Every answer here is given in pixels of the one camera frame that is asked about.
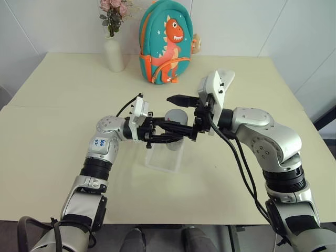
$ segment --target orange zipper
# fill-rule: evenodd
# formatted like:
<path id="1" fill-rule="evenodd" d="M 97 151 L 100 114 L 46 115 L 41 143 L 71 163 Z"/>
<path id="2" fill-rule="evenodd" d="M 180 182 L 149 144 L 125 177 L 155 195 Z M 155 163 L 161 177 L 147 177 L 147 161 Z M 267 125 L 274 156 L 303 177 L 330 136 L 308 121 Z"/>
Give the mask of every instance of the orange zipper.
<path id="1" fill-rule="evenodd" d="M 175 63 L 175 62 L 178 62 L 178 61 L 183 61 L 183 60 L 188 60 L 190 61 L 190 58 L 188 57 L 181 57 L 181 58 L 176 58 L 176 59 L 171 59 L 169 61 L 166 61 L 165 63 L 161 64 L 156 70 L 155 70 L 155 73 L 154 73 L 154 76 L 152 77 L 152 83 L 155 83 L 155 80 L 156 78 L 158 77 L 158 74 L 159 72 L 161 71 L 161 69 L 171 63 Z"/>

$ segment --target black cable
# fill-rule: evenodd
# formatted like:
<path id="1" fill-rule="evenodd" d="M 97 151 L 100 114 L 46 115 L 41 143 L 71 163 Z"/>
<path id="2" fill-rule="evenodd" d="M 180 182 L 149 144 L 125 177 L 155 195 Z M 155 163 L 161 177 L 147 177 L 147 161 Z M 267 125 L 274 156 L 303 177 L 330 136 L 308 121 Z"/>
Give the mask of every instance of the black cable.
<path id="1" fill-rule="evenodd" d="M 29 216 L 21 217 L 17 223 L 17 244 L 19 252 L 29 252 L 28 248 L 28 238 L 27 238 L 27 223 L 33 224 L 37 227 L 51 230 L 53 227 Z"/>
<path id="2" fill-rule="evenodd" d="M 230 243 L 231 243 L 232 252 L 236 252 L 235 243 L 233 241 L 233 236 L 232 236 L 231 225 L 227 225 L 227 229 L 229 231 L 229 237 L 230 237 Z"/>
<path id="3" fill-rule="evenodd" d="M 55 233 L 56 252 L 62 252 L 63 244 L 62 244 L 61 232 L 59 230 L 59 222 L 54 223 L 54 233 Z"/>
<path id="4" fill-rule="evenodd" d="M 86 224 L 84 224 L 84 223 L 81 223 L 81 222 L 74 221 L 74 220 L 73 220 L 73 221 L 71 221 L 71 220 L 60 220 L 60 221 L 58 222 L 58 224 L 59 224 L 59 225 L 63 225 L 63 224 L 76 224 L 76 225 L 85 227 L 85 228 L 88 230 L 88 232 L 90 233 L 90 235 L 89 235 L 89 239 L 91 238 L 92 241 L 93 241 L 92 244 L 89 244 L 89 245 L 88 245 L 88 248 L 93 248 L 93 247 L 97 244 L 96 237 L 93 235 L 92 230 L 91 230 L 91 228 L 90 228 L 88 225 L 86 225 Z"/>
<path id="5" fill-rule="evenodd" d="M 242 164 L 240 162 L 240 159 L 239 159 L 239 156 L 238 156 L 238 153 L 236 151 L 236 148 L 234 147 L 234 145 L 230 142 L 230 140 L 217 128 L 217 126 L 214 124 L 214 122 L 212 121 L 212 118 L 211 118 L 211 114 L 208 113 L 207 114 L 207 119 L 208 119 L 208 122 L 211 126 L 211 128 L 213 128 L 213 130 L 220 136 L 220 138 L 222 138 L 228 145 L 229 147 L 231 148 L 234 156 L 235 156 L 235 159 L 236 159 L 236 162 L 238 164 L 238 168 L 240 170 L 240 173 L 244 173 L 243 172 L 243 167 L 242 167 Z M 255 187 L 255 184 L 252 183 L 252 188 L 253 188 L 253 198 L 254 198 L 254 201 L 255 201 L 255 204 L 256 204 L 256 207 L 258 209 L 258 211 L 261 213 L 261 215 L 265 218 L 265 220 L 270 223 L 270 220 L 268 218 L 268 216 L 263 212 L 263 210 L 259 207 L 261 204 L 259 203 L 258 201 L 258 198 L 257 198 L 257 190 L 256 190 L 256 187 Z"/>
<path id="6" fill-rule="evenodd" d="M 121 114 L 121 112 L 122 112 L 122 111 L 123 111 L 129 104 L 131 104 L 132 102 L 134 102 L 134 101 L 137 99 L 138 96 L 143 97 L 143 94 L 142 94 L 142 93 L 139 93 L 136 97 L 134 97 L 132 100 L 130 100 L 128 103 L 126 103 L 126 104 L 124 105 L 124 107 L 122 107 L 122 108 L 119 110 L 119 112 L 117 113 L 116 117 L 118 117 L 118 116 Z"/>
<path id="7" fill-rule="evenodd" d="M 90 234 L 90 237 L 93 240 L 93 243 L 89 244 L 88 248 L 93 248 L 97 244 L 97 240 L 96 240 L 95 236 L 93 235 L 93 233 Z"/>
<path id="8" fill-rule="evenodd" d="M 251 184 L 252 184 L 252 187 L 254 185 L 254 188 L 256 188 L 255 186 L 255 182 L 254 182 L 254 179 L 252 177 L 252 174 L 251 174 L 251 170 L 250 168 L 248 167 L 248 164 L 247 164 L 247 161 L 246 161 L 246 158 L 245 158 L 245 155 L 244 155 L 244 152 L 243 152 L 243 148 L 242 148 L 242 145 L 240 144 L 240 141 L 238 140 L 237 137 L 235 137 L 235 140 L 236 140 L 236 143 L 237 143 L 237 146 L 238 146 L 238 149 L 239 149 L 239 152 L 240 152 L 240 156 L 242 156 L 241 158 L 243 159 L 243 163 L 244 163 L 244 166 L 245 166 L 245 169 L 247 171 L 247 174 L 250 178 L 250 181 L 251 181 Z M 264 207 L 259 203 L 259 207 L 261 208 L 261 210 L 265 213 L 265 215 L 267 215 L 267 211 L 264 209 Z"/>

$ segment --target gray shoe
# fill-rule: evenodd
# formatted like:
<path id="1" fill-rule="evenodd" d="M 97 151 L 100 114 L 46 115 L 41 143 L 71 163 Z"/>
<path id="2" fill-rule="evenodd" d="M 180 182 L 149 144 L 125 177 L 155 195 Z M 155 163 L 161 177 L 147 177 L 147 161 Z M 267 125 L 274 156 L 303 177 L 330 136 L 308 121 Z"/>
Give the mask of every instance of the gray shoe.
<path id="1" fill-rule="evenodd" d="M 145 235 L 140 229 L 131 230 L 125 237 L 119 252 L 145 252 L 146 240 Z"/>
<path id="2" fill-rule="evenodd" d="M 210 238 L 199 228 L 188 227 L 182 230 L 182 243 L 185 252 L 218 252 Z"/>

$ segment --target white vase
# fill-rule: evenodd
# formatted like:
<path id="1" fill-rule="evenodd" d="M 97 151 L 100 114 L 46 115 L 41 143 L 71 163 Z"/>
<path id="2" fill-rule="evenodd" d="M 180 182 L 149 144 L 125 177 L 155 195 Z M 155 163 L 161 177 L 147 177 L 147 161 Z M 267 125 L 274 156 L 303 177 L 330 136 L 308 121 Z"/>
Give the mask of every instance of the white vase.
<path id="1" fill-rule="evenodd" d="M 108 68 L 112 72 L 121 72 L 124 70 L 124 61 L 122 58 L 119 42 L 113 37 L 106 37 L 104 43 L 104 57 Z"/>

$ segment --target pink flower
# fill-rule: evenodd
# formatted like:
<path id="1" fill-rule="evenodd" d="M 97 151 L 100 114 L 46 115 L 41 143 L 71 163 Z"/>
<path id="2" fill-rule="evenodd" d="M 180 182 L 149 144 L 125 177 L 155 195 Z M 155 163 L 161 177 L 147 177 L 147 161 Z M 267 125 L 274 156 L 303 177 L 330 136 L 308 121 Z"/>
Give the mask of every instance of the pink flower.
<path id="1" fill-rule="evenodd" d="M 103 11 L 108 12 L 111 8 L 109 0 L 100 0 L 100 8 Z"/>
<path id="2" fill-rule="evenodd" d="M 121 4 L 119 8 L 119 13 L 121 16 L 124 16 L 127 13 L 127 6 L 124 4 Z"/>
<path id="3" fill-rule="evenodd" d="M 121 0 L 110 0 L 113 8 L 118 8 L 121 5 Z"/>

